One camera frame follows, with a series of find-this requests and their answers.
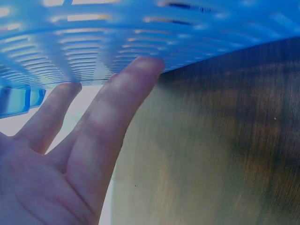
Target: blue plastic grid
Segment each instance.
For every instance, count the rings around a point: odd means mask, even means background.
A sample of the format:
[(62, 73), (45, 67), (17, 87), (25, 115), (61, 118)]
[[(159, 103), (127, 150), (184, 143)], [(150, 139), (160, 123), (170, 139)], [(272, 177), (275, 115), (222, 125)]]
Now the blue plastic grid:
[(299, 14), (298, 0), (2, 0), (0, 84), (103, 84), (138, 56), (166, 72), (297, 36)]

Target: wooden panel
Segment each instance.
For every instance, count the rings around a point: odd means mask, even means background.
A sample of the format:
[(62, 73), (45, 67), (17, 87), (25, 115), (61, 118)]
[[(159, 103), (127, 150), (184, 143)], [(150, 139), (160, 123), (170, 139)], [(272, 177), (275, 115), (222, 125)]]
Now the wooden panel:
[(300, 224), (298, 43), (163, 75), (119, 156), (112, 225)]

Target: wood grain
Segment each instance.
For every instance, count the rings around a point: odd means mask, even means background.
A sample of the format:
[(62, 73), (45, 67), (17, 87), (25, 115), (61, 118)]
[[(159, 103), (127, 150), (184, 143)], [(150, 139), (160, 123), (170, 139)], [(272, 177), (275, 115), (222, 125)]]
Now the wood grain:
[(112, 225), (300, 224), (299, 43), (164, 74), (119, 156)]

